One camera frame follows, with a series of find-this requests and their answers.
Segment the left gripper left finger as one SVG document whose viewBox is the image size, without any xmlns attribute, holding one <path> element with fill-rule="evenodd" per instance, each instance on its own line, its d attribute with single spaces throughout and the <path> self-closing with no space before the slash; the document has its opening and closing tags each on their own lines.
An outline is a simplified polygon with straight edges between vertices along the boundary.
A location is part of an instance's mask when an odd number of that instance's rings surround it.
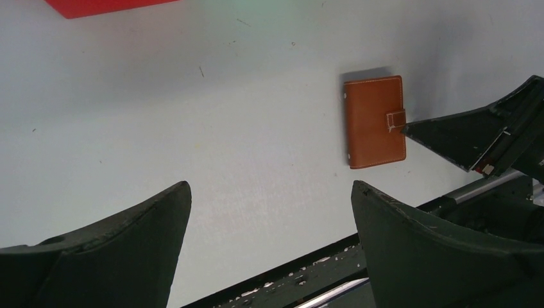
<svg viewBox="0 0 544 308">
<path fill-rule="evenodd" d="M 191 212 L 178 182 L 34 246 L 1 249 L 2 307 L 166 307 Z"/>
</svg>

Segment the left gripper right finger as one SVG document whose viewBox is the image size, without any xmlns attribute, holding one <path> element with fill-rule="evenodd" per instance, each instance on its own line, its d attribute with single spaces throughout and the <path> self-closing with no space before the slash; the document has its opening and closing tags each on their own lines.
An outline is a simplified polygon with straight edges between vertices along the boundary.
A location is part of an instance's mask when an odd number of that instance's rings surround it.
<svg viewBox="0 0 544 308">
<path fill-rule="evenodd" d="M 542 307 L 543 208 L 530 180 L 406 205 L 363 181 L 352 209 L 378 307 Z"/>
</svg>

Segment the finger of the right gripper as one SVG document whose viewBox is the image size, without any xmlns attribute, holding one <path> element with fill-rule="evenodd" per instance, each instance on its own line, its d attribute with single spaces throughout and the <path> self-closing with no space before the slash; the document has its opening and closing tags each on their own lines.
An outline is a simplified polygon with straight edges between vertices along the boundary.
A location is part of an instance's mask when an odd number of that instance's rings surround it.
<svg viewBox="0 0 544 308">
<path fill-rule="evenodd" d="M 403 134 L 465 171 L 543 172 L 543 78 L 471 111 L 405 125 Z"/>
</svg>

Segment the brown leather card holder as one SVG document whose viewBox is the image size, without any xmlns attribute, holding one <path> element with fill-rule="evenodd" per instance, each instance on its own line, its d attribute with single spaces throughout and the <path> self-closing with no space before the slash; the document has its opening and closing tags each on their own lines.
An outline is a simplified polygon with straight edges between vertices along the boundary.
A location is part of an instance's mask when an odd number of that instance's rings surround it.
<svg viewBox="0 0 544 308">
<path fill-rule="evenodd" d="M 343 92 L 350 169 L 405 160 L 402 77 L 346 81 Z"/>
</svg>

